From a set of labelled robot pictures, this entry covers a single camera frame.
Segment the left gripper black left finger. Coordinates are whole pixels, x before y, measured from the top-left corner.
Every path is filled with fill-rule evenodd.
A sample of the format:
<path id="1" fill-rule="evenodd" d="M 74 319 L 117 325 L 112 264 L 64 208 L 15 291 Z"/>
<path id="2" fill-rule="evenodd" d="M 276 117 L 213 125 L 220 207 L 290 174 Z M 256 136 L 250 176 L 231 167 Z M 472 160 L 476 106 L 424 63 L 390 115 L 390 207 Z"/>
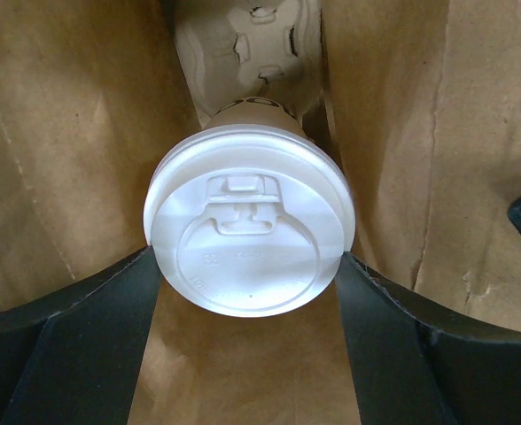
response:
<path id="1" fill-rule="evenodd" d="M 161 282 L 152 247 L 0 313 L 0 424 L 128 422 Z"/>

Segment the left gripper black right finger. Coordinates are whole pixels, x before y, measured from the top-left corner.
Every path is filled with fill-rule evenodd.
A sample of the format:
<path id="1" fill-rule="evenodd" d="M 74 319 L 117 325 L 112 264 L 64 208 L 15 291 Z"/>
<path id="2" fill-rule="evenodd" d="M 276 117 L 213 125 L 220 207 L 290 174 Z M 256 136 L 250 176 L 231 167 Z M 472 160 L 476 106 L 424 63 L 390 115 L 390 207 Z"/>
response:
<path id="1" fill-rule="evenodd" d="M 336 287 L 363 424 L 521 424 L 521 332 L 343 255 Z"/>

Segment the green paper takeout bag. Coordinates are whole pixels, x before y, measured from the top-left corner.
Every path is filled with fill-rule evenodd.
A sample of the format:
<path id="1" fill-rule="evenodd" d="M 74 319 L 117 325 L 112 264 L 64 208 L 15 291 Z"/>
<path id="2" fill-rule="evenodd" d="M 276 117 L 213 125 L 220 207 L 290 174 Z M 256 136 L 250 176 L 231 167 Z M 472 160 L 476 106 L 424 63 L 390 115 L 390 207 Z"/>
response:
<path id="1" fill-rule="evenodd" d="M 219 1 L 0 1 L 0 311 L 144 243 L 167 150 L 198 129 L 168 24 Z M 326 117 L 354 250 L 446 307 L 521 331 L 521 1 L 326 1 Z M 132 424 L 356 424 L 334 290 L 247 320 L 163 285 Z"/>

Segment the brown pulp cup carrier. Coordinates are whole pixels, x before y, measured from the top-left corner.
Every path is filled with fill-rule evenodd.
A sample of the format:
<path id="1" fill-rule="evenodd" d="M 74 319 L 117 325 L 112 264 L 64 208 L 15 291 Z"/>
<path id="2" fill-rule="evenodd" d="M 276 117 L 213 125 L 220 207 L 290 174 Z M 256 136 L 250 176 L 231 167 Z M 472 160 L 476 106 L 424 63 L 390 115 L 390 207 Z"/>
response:
<path id="1" fill-rule="evenodd" d="M 318 1 L 180 1 L 175 47 L 200 124 L 243 97 L 265 97 L 296 117 L 321 95 Z"/>

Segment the white paper coffee cup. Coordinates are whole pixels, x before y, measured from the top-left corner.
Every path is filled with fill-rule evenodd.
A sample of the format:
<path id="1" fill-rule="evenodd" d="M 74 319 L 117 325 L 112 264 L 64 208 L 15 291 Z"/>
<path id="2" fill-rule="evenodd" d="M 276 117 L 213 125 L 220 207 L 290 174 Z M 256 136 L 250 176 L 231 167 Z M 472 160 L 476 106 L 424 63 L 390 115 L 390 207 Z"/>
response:
<path id="1" fill-rule="evenodd" d="M 285 106 L 265 97 L 243 97 L 226 104 L 208 121 L 205 129 L 227 125 L 266 126 L 307 136 Z"/>

